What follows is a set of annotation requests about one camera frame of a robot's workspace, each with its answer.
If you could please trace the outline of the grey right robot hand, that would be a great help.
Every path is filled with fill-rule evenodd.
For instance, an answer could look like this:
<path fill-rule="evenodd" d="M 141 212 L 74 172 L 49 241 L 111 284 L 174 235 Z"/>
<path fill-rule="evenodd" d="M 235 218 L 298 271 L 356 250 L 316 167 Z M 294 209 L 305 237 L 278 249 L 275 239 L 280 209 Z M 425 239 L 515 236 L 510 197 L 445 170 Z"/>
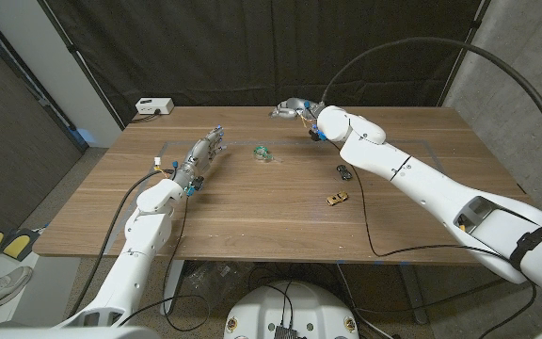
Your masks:
<path fill-rule="evenodd" d="M 314 121 L 326 106 L 301 98 L 289 98 L 280 102 L 269 114 L 269 118 L 295 120 L 300 117 L 306 121 Z"/>

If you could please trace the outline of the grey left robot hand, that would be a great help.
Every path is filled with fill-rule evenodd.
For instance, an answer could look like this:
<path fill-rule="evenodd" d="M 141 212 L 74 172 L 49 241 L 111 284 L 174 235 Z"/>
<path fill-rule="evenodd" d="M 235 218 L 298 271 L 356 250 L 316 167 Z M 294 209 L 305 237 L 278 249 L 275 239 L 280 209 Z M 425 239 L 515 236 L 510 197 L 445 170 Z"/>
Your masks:
<path fill-rule="evenodd" d="M 205 137 L 199 139 L 177 168 L 173 181 L 181 188 L 187 189 L 194 179 L 202 176 L 210 168 L 215 157 L 225 149 L 225 146 L 221 145 L 223 136 L 223 127 L 218 125 Z"/>

